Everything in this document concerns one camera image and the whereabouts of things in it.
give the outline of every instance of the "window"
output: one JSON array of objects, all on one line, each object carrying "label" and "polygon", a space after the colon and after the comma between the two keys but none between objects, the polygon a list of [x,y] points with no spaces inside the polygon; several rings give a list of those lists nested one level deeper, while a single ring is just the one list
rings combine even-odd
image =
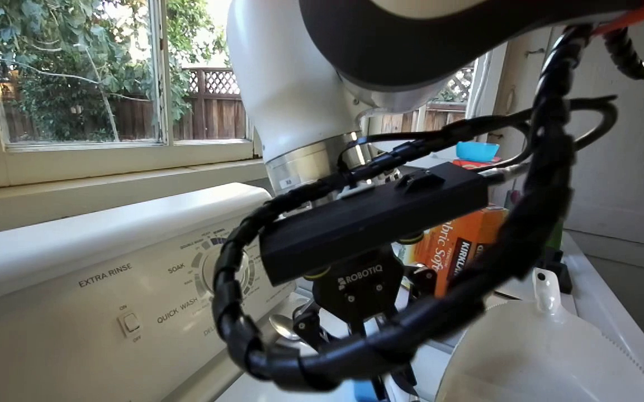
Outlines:
[{"label": "window", "polygon": [[250,161],[231,0],[0,0],[0,188]]},{"label": "window", "polygon": [[[505,60],[505,46],[483,55],[471,66],[459,70],[448,79],[441,93],[423,107],[408,114],[379,114],[367,118],[367,134],[381,133],[435,133],[455,121],[469,116],[495,114],[501,71]],[[389,152],[398,144],[379,144]],[[411,165],[430,169],[456,160],[456,151],[443,151],[431,157],[419,160]]]}]

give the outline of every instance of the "black cable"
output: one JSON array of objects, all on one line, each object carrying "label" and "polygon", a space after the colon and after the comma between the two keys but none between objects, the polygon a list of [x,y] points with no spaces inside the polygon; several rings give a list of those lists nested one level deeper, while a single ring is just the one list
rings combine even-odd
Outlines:
[{"label": "black cable", "polygon": [[[611,102],[616,102],[616,96],[601,96],[601,98],[570,98],[569,102],[569,109],[570,113],[598,113],[601,114],[601,123],[598,127],[593,127],[591,133],[581,134],[575,139],[575,147],[578,151],[584,151],[589,147],[591,144],[596,144],[599,137],[608,134],[611,127],[616,125],[618,121],[618,109],[611,105]],[[524,113],[517,113],[517,114],[509,114],[509,116],[496,116],[496,118],[504,118],[505,127],[515,127],[517,133],[521,133],[525,137],[525,146],[518,155],[509,157],[509,160],[504,160],[498,163],[488,163],[483,169],[478,169],[478,172],[483,170],[493,170],[493,169],[508,169],[508,165],[515,165],[515,163],[521,163],[525,161],[530,155],[532,155],[532,139],[530,139],[530,116],[532,116],[532,109],[524,109]],[[369,144],[388,144],[388,142],[423,142],[427,137],[448,137],[445,131],[435,131],[435,133],[391,133],[391,134],[371,134],[371,137],[360,137],[357,142],[351,142],[342,147],[340,157],[338,157],[338,169],[340,172],[346,170],[344,165],[344,155],[357,146],[369,146]],[[462,134],[462,137],[456,137],[455,142],[471,142],[475,137],[478,134]]]},{"label": "black cable", "polygon": [[403,144],[389,155],[375,157],[369,165],[295,188],[267,202],[257,212],[246,218],[240,228],[231,233],[215,266],[215,324],[220,337],[228,343],[231,357],[246,373],[259,380],[275,380],[281,389],[326,392],[346,378],[375,378],[410,365],[413,352],[426,339],[450,336],[468,327],[483,313],[483,297],[488,292],[509,278],[527,275],[541,255],[547,234],[570,204],[570,165],[578,146],[573,137],[563,133],[570,114],[563,96],[570,89],[573,70],[578,68],[589,38],[591,28],[570,28],[555,46],[541,75],[530,116],[530,142],[535,152],[525,195],[504,224],[498,242],[455,278],[451,289],[443,299],[419,299],[391,318],[379,333],[369,337],[353,336],[319,349],[318,355],[303,357],[298,349],[267,349],[262,345],[257,327],[242,311],[242,289],[236,272],[240,271],[243,246],[267,225],[275,224],[281,212],[326,196],[355,182],[373,179],[381,172],[400,169],[403,163],[443,151],[462,137],[504,127],[508,121],[498,116],[448,125],[443,137]]},{"label": "black cable", "polygon": [[606,35],[606,49],[622,75],[644,80],[644,60],[637,57],[629,29]]}]

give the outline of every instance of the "white wall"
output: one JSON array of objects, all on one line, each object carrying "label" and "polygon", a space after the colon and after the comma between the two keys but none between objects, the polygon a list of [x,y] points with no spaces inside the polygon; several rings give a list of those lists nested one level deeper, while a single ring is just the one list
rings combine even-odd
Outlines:
[{"label": "white wall", "polygon": [[[644,31],[635,29],[634,38],[644,57]],[[541,58],[524,55],[545,41],[547,35],[535,35],[509,48],[496,109],[508,109],[509,96],[517,102],[512,109],[530,105]],[[565,228],[644,328],[644,83],[623,79],[601,41],[596,41],[578,70],[573,95],[618,95],[619,123],[580,155]],[[578,116],[570,131],[589,123],[591,116]],[[518,142],[505,137],[504,147],[509,155]]]}]

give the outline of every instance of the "tree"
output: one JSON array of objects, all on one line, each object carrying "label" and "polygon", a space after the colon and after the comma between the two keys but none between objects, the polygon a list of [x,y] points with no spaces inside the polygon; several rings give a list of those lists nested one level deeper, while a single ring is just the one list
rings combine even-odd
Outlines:
[{"label": "tree", "polygon": [[[153,95],[145,0],[0,0],[0,80],[48,142],[117,139],[120,98]],[[189,113],[182,64],[224,52],[203,0],[168,0],[172,118]]]}]

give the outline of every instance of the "white plastic container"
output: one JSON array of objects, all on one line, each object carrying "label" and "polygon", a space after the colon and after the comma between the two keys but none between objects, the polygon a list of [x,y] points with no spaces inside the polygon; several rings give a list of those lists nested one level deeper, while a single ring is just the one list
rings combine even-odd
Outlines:
[{"label": "white plastic container", "polygon": [[459,343],[438,402],[641,400],[644,373],[561,307],[558,278],[532,272],[536,307],[493,308]]}]

